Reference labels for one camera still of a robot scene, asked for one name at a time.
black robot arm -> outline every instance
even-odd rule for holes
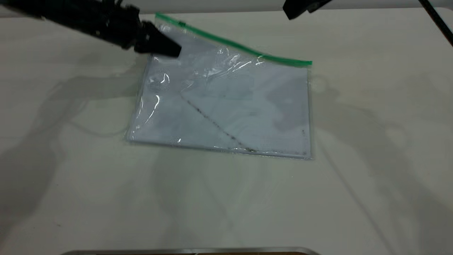
[[[299,17],[305,11],[312,13],[317,9],[323,7],[325,4],[332,0],[286,0],[283,5],[283,11],[285,12],[288,19],[292,20]],[[445,38],[449,41],[449,43],[453,46],[453,33],[450,28],[445,24],[439,14],[436,12],[434,7],[428,0],[419,0],[423,8],[425,8],[426,12],[429,14],[431,19],[436,23],[437,27],[439,27],[442,34]]]
[[[47,19],[123,49],[178,57],[181,46],[160,33],[151,22],[140,21],[139,9],[122,0],[4,0],[15,11]]]

white table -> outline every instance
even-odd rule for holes
[[[453,49],[424,10],[174,16],[313,60],[315,159],[128,144],[146,56],[1,19],[0,254],[453,252]]]

clear plastic bag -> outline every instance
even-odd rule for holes
[[[178,147],[310,159],[308,68],[162,14],[177,59],[152,55],[126,138]]]

green zipper strip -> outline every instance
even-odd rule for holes
[[[228,40],[228,39],[225,39],[225,38],[210,34],[208,32],[200,30],[198,28],[194,28],[194,27],[192,27],[190,25],[187,25],[186,23],[184,23],[182,21],[175,20],[175,19],[170,18],[167,15],[164,15],[164,14],[159,13],[159,12],[156,13],[156,19],[163,20],[163,21],[165,21],[167,23],[170,23],[172,25],[175,25],[177,27],[189,30],[190,32],[192,32],[194,34],[197,34],[199,36],[208,38],[210,40],[219,42],[221,44],[225,44],[225,45],[237,48],[239,50],[247,52],[248,54],[251,54],[251,55],[266,59],[266,60],[274,61],[274,62],[277,62],[277,63],[280,63],[280,64],[295,66],[295,67],[303,67],[303,66],[308,66],[308,65],[312,64],[312,61],[302,61],[302,60],[297,60],[297,59],[280,58],[280,57],[276,57],[276,56],[272,56],[272,55],[268,55],[268,54],[259,52],[259,51],[254,50],[254,49],[250,49],[250,48],[248,48],[246,46],[243,46],[243,45],[241,45],[239,43],[236,43],[236,42],[233,42],[231,40]]]

metal edge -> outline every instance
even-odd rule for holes
[[[73,250],[61,255],[141,255],[141,254],[195,254],[195,253],[235,253],[235,252],[299,252],[307,255],[319,253],[303,247],[269,247],[269,248],[201,248],[173,250]]]

